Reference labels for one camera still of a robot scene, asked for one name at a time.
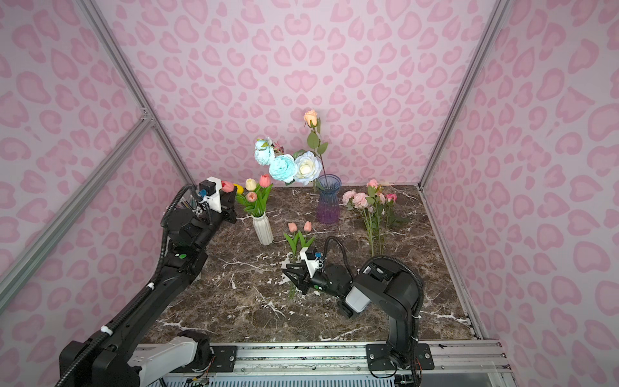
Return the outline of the magenta rose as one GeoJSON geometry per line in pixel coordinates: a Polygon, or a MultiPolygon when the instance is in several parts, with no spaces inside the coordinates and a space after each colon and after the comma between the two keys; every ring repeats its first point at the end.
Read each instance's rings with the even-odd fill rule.
{"type": "Polygon", "coordinates": [[[400,216],[395,210],[397,198],[395,193],[385,195],[385,225],[388,229],[396,229],[406,223],[406,218],[400,216]]]}

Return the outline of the purple glass vase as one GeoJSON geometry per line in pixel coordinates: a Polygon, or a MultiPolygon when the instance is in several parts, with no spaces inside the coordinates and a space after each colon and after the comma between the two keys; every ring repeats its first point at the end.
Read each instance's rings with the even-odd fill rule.
{"type": "Polygon", "coordinates": [[[334,224],[339,221],[339,191],[342,181],[334,174],[323,174],[317,179],[319,204],[316,219],[323,224],[334,224]]]}

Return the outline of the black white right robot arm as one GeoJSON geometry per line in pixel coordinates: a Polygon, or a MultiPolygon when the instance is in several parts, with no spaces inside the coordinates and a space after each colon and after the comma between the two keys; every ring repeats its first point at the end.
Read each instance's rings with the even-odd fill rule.
{"type": "Polygon", "coordinates": [[[388,315],[388,339],[366,346],[368,370],[373,377],[388,371],[399,385],[422,385],[429,352],[420,352],[419,320],[425,298],[422,278],[391,256],[374,256],[353,271],[343,242],[327,237],[324,249],[302,248],[297,263],[287,264],[283,274],[303,294],[310,290],[338,299],[340,312],[351,319],[371,304],[388,315]]]}

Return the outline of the light pink double peony stem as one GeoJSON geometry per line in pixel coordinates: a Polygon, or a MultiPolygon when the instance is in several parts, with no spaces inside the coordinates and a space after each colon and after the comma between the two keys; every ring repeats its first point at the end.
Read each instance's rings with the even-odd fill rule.
{"type": "Polygon", "coordinates": [[[372,204],[371,224],[372,234],[375,242],[381,244],[381,224],[383,215],[385,214],[385,195],[381,191],[377,191],[374,195],[374,203],[372,204]]]}

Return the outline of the pink tulip stem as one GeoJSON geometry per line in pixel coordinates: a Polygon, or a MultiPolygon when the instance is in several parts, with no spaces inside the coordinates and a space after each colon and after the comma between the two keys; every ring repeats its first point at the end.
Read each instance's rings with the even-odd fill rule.
{"type": "Polygon", "coordinates": [[[314,243],[314,237],[311,235],[313,224],[311,221],[306,221],[302,230],[298,231],[298,240],[301,248],[309,248],[314,243]]]}
{"type": "Polygon", "coordinates": [[[290,249],[292,251],[291,261],[296,261],[298,259],[298,251],[300,247],[300,234],[298,230],[298,226],[295,223],[288,223],[288,233],[285,234],[285,239],[288,242],[290,249]]]}

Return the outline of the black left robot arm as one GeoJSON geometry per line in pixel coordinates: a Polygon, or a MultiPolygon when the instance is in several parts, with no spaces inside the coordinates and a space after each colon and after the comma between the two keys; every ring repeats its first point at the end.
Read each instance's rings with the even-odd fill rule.
{"type": "Polygon", "coordinates": [[[169,304],[198,277],[206,247],[223,223],[235,223],[237,188],[211,177],[183,186],[162,219],[155,272],[119,314],[59,358],[59,386],[149,386],[183,367],[205,370],[214,354],[206,335],[186,331],[169,343],[138,352],[141,340],[169,304]]]}

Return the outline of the small pink twin rose stem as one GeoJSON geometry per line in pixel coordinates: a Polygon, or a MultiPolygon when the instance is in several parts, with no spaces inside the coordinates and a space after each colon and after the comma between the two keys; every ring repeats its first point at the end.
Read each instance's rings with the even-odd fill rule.
{"type": "Polygon", "coordinates": [[[356,211],[364,221],[364,226],[366,228],[367,234],[368,230],[366,227],[366,208],[368,207],[367,202],[367,192],[357,192],[356,190],[348,190],[343,194],[343,205],[348,208],[350,211],[356,211]]]}

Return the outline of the salmon pink rose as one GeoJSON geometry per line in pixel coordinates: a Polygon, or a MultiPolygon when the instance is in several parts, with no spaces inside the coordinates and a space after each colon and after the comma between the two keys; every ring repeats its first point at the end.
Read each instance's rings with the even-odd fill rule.
{"type": "Polygon", "coordinates": [[[378,245],[372,234],[372,224],[371,224],[371,214],[372,214],[372,204],[374,203],[374,195],[377,191],[382,192],[382,188],[376,179],[372,179],[367,184],[367,202],[368,207],[366,208],[366,227],[368,230],[368,241],[370,244],[370,252],[371,256],[375,256],[376,253],[380,251],[380,245],[378,245]]]}

